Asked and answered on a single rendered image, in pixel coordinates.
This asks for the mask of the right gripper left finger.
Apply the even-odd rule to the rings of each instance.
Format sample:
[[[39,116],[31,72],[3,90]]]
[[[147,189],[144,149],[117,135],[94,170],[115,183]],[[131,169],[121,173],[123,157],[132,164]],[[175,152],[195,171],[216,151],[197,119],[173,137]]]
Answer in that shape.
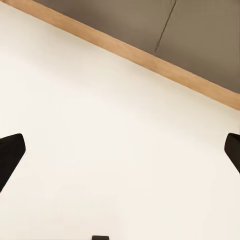
[[[26,152],[21,133],[0,138],[0,193]]]

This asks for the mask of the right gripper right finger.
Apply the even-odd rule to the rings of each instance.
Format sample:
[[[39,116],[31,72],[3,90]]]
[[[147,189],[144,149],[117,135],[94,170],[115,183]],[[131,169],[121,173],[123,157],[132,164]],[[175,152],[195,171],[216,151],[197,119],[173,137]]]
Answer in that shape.
[[[240,135],[228,133],[224,151],[240,173]]]

